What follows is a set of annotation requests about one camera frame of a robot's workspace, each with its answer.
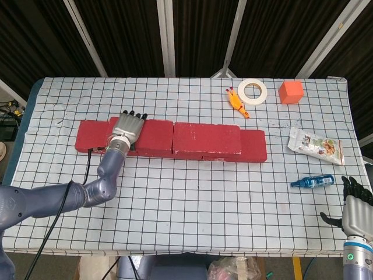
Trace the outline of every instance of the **red brick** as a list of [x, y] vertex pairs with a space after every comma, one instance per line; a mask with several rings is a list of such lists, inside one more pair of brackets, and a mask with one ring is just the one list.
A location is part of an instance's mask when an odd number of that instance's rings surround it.
[[241, 130], [242, 152], [239, 157], [204, 156], [203, 160], [223, 162], [265, 162], [267, 160], [266, 138], [262, 130]]
[[135, 150], [129, 150], [128, 151], [128, 156], [139, 156], [139, 154]]
[[173, 153], [188, 156], [236, 157], [241, 154], [240, 128], [237, 125], [191, 124], [174, 126]]
[[144, 154], [171, 155], [174, 123], [172, 121], [146, 120], [135, 149]]
[[81, 121], [76, 135], [75, 149], [87, 153], [88, 149], [106, 147], [108, 121]]
[[139, 156], [147, 156], [151, 158], [165, 158], [165, 159], [186, 159], [186, 160], [202, 160], [202, 156], [198, 155], [175, 155], [173, 153], [171, 154], [162, 154], [162, 153], [142, 153], [139, 154]]
[[118, 119], [119, 119], [119, 117], [111, 117], [110, 118], [110, 120], [108, 122], [108, 125], [107, 125], [107, 128], [106, 128], [106, 131], [105, 131], [106, 139], [111, 136], [112, 129], [114, 128], [114, 125], [117, 123]]

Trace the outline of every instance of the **snack bag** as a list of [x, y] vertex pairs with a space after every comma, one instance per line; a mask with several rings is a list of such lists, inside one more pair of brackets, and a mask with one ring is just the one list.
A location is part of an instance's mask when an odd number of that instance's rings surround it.
[[290, 129], [289, 143], [292, 151], [323, 159], [337, 165], [344, 165], [342, 143], [306, 132], [296, 127]]

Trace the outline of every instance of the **plastic bag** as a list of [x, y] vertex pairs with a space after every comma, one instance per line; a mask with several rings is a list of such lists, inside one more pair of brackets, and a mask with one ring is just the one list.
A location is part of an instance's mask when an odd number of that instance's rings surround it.
[[252, 257], [226, 257], [210, 264], [208, 280], [259, 280], [262, 276]]
[[292, 151], [323, 159], [337, 165], [344, 165], [342, 143], [296, 127], [290, 129], [289, 143]]

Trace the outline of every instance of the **floor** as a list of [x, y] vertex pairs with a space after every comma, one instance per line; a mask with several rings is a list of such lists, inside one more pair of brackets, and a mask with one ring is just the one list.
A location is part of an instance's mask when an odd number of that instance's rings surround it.
[[[6, 143], [8, 154], [4, 160], [0, 162], [0, 182], [8, 164], [10, 153], [13, 149], [13, 143]], [[16, 266], [16, 279], [23, 279], [29, 265], [31, 264], [34, 255], [9, 253], [9, 257]], [[54, 279], [65, 280], [73, 279], [76, 266], [78, 264], [77, 257], [65, 257], [57, 255], [42, 255], [36, 265], [31, 279]], [[301, 266], [304, 272], [311, 258], [302, 258]], [[266, 273], [273, 272], [269, 280], [292, 280], [293, 262], [291, 258], [265, 258]], [[318, 258], [309, 269], [307, 280], [316, 279], [342, 279], [342, 259], [341, 258]]]

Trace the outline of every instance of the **bottle cap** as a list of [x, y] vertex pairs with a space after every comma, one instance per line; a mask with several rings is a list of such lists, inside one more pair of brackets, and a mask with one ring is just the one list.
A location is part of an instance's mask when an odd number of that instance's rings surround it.
[[300, 186], [301, 186], [301, 184], [300, 184], [299, 181], [292, 182], [292, 183], [290, 183], [290, 185], [291, 185], [292, 187], [300, 187]]

